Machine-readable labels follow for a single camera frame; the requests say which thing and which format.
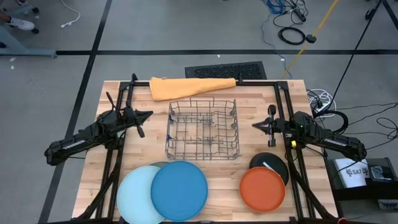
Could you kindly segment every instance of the white shoe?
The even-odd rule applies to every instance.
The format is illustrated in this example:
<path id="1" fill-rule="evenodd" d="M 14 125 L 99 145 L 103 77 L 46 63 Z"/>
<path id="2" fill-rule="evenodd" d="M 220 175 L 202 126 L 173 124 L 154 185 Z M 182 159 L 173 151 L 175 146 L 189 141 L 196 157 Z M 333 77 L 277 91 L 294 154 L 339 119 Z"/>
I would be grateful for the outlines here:
<path id="1" fill-rule="evenodd" d="M 25 6 L 29 4 L 27 1 L 22 2 L 21 0 L 15 0 L 19 6 Z"/>
<path id="2" fill-rule="evenodd" d="M 14 17 L 12 17 L 10 23 L 7 24 L 21 30 L 32 30 L 35 27 L 35 24 L 33 22 L 17 19 Z"/>

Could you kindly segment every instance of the concrete floor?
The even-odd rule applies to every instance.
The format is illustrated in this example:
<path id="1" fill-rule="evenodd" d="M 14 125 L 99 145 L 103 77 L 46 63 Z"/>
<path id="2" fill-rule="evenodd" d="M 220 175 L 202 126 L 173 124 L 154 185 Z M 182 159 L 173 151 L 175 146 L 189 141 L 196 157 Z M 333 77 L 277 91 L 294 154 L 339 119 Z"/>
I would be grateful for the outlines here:
<path id="1" fill-rule="evenodd" d="M 398 2 L 389 1 L 398 14 Z M 59 1 L 31 0 L 40 9 L 40 18 L 27 19 L 40 29 L 37 35 L 12 30 L 29 47 L 56 50 L 91 50 L 106 0 L 65 0 L 81 12 L 78 22 L 64 29 L 64 24 L 76 14 Z M 332 0 L 306 0 L 310 14 L 300 26 L 312 33 L 322 20 Z M 312 50 L 354 49 L 365 25 L 365 12 L 372 3 L 363 0 L 340 1 L 318 35 Z M 114 0 L 109 12 L 100 50 L 186 50 L 186 49 L 271 49 L 261 40 L 260 25 L 269 13 L 258 0 Z M 288 23 L 289 18 L 280 18 Z M 266 39 L 277 49 L 301 49 L 287 45 L 277 37 L 278 28 L 268 22 L 264 26 Z M 386 10 L 380 7 L 359 49 L 398 49 L 398 31 Z M 284 55 L 290 62 L 293 55 Z M 10 62 L 0 57 L 0 223 L 37 223 L 44 204 L 53 167 L 45 163 L 44 150 L 62 139 L 66 133 L 75 98 L 88 62 L 88 55 L 17 57 Z M 91 71 L 76 130 L 90 124 L 94 117 L 104 80 L 128 80 L 131 73 L 139 79 L 185 76 L 188 66 L 217 63 L 262 61 L 268 79 L 283 74 L 283 64 L 277 55 L 171 55 L 127 56 L 99 55 Z M 303 55 L 292 68 L 294 79 L 304 79 L 307 88 L 322 88 L 330 93 L 348 63 L 349 55 Z M 390 103 L 396 101 L 398 55 L 356 55 L 337 94 L 338 108 Z M 380 108 L 345 111 L 355 121 Z M 398 121 L 396 110 L 380 116 Z M 349 127 L 350 132 L 387 132 L 376 124 L 378 116 Z M 338 119 L 327 119 L 334 128 Z M 376 135 L 358 136 L 365 145 L 383 142 Z M 398 169 L 398 142 L 392 142 L 368 152 L 369 157 L 390 157 Z M 330 154 L 332 159 L 341 157 Z M 60 188 L 49 221 L 68 220 L 80 181 L 83 160 L 70 159 L 65 164 Z M 396 223 L 395 213 L 380 212 L 372 203 L 343 203 L 348 218 L 366 215 L 356 220 Z"/>

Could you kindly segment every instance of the orange towel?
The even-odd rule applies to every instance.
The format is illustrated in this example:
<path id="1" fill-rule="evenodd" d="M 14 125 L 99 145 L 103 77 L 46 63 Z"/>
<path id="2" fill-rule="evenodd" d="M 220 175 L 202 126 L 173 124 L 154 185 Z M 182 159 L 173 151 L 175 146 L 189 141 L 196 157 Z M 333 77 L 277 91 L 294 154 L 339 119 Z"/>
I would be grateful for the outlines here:
<path id="1" fill-rule="evenodd" d="M 229 88 L 236 82 L 234 78 L 151 78 L 149 85 L 152 98 L 160 101 Z"/>

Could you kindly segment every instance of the dish rack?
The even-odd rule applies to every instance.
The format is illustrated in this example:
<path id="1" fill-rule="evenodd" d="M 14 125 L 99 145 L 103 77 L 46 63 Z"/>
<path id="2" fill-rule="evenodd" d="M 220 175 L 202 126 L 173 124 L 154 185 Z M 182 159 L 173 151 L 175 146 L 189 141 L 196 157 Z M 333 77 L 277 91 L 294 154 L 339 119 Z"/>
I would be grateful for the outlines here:
<path id="1" fill-rule="evenodd" d="M 170 160 L 227 160 L 239 156 L 236 100 L 191 97 L 169 106 L 166 155 Z"/>

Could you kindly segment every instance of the butcher block table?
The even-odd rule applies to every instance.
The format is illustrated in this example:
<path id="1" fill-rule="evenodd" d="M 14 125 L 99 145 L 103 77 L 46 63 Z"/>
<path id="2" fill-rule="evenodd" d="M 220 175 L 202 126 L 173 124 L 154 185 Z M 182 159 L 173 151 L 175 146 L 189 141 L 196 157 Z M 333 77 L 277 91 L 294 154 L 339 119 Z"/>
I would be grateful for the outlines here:
<path id="1" fill-rule="evenodd" d="M 111 103 L 106 97 L 108 91 L 114 101 L 118 97 L 121 81 L 104 82 L 101 97 L 99 99 L 96 114 L 101 114 L 111 109 Z M 290 97 L 293 110 L 311 114 L 307 93 L 303 80 L 289 80 Z M 122 107 L 125 105 L 127 94 L 123 96 Z M 288 118 L 288 112 L 283 91 L 281 91 L 284 114 Z M 208 182 L 208 199 L 204 209 L 190 221 L 288 221 L 289 217 L 296 217 L 295 200 L 292 191 L 292 183 L 286 186 L 286 195 L 283 204 L 270 213 L 258 213 L 248 208 L 239 194 L 239 182 L 242 175 L 249 169 L 249 161 L 259 152 L 271 152 L 279 156 L 286 164 L 285 146 L 281 134 L 276 134 L 276 147 L 268 147 L 268 136 L 262 131 L 252 127 L 253 123 L 267 118 L 267 109 L 271 104 L 276 105 L 275 90 L 273 86 L 236 86 L 223 90 L 202 93 L 195 97 L 214 97 L 215 100 L 236 100 L 238 126 L 239 126 L 239 150 L 240 155 L 235 160 L 225 161 L 190 161 L 198 166 L 206 176 Z M 169 161 L 165 155 L 165 143 L 167 133 L 167 120 L 170 101 L 153 101 L 149 86 L 135 86 L 132 94 L 132 107 L 140 111 L 153 111 L 154 114 L 144 123 L 145 138 L 140 138 L 136 128 L 130 128 L 126 132 L 123 159 L 119 183 L 132 170 L 137 167 L 153 164 L 160 161 Z M 97 146 L 87 152 L 80 186 L 77 193 L 73 217 L 79 216 L 93 201 L 101 187 L 106 149 Z M 113 152 L 113 162 L 116 159 L 116 151 Z M 325 208 L 334 216 L 337 216 L 336 205 L 333 199 L 325 162 L 321 155 L 308 149 L 303 149 L 303 158 L 308 175 L 308 182 L 313 193 Z M 301 198 L 303 214 L 308 217 L 308 207 L 305 194 L 300 187 L 298 191 Z M 103 214 L 106 216 L 109 205 L 110 190 L 105 196 Z M 119 220 L 120 214 L 117 206 L 114 210 L 114 220 Z"/>

